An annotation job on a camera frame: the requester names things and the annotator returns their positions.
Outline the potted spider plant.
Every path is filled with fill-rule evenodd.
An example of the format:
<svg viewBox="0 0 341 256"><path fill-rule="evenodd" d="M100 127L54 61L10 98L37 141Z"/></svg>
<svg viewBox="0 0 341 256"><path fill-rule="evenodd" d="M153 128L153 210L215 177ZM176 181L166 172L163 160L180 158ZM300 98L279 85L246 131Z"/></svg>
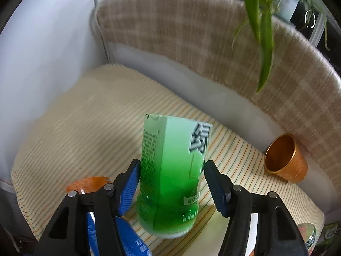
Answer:
<svg viewBox="0 0 341 256"><path fill-rule="evenodd" d="M237 38L242 28L249 24L251 31L260 47L260 75L256 92L259 93L269 79L273 67L275 41L272 27L272 16L279 11L282 0L243 0L246 17L235 31ZM307 5L308 10L318 10L327 14L327 10L316 0L299 0Z"/></svg>

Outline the green tea bottle cup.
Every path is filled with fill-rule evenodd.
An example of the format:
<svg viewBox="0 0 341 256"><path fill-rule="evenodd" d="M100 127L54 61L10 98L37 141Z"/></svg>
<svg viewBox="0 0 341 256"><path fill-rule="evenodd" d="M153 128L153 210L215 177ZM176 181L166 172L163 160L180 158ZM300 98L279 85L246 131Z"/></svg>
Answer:
<svg viewBox="0 0 341 256"><path fill-rule="evenodd" d="M145 115L137 217L148 233L174 239L193 227L212 128L204 121Z"/></svg>

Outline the grapefruit label bottle cup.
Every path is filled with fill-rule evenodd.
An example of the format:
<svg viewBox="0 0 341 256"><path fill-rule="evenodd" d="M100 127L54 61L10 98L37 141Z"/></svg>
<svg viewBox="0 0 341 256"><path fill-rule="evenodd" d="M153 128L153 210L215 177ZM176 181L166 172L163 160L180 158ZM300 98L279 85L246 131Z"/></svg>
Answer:
<svg viewBox="0 0 341 256"><path fill-rule="evenodd" d="M316 240L316 227L311 223L301 223L297 225L302 239L310 255L313 251L313 245Z"/></svg>

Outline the plaid sofa backrest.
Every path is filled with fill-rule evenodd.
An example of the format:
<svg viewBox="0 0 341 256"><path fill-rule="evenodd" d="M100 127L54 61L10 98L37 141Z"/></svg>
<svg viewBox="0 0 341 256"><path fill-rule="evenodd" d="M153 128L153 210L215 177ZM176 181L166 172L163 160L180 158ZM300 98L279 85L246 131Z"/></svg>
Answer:
<svg viewBox="0 0 341 256"><path fill-rule="evenodd" d="M273 19L275 54L257 90L260 49L238 0L103 0L95 15L103 37L163 55L220 83L293 133L340 188L340 77L293 27Z"/></svg>

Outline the copper cup near backrest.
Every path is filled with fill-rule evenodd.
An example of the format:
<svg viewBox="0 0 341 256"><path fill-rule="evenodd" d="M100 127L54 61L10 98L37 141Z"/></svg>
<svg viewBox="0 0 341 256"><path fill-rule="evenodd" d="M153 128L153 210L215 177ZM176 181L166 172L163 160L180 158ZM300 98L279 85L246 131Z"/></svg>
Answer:
<svg viewBox="0 0 341 256"><path fill-rule="evenodd" d="M265 170L291 183L301 182L308 173L308 164L292 134L277 137L268 147Z"/></svg>

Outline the blue orange cut bottle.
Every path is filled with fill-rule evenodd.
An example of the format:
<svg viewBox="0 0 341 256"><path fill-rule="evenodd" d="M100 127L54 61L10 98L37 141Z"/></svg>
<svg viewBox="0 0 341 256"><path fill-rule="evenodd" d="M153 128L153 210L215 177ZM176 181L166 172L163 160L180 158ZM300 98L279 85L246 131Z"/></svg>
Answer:
<svg viewBox="0 0 341 256"><path fill-rule="evenodd" d="M88 241L92 255L152 255L129 222L114 212L114 185L103 176L87 177L66 187L94 203L87 213Z"/></svg>

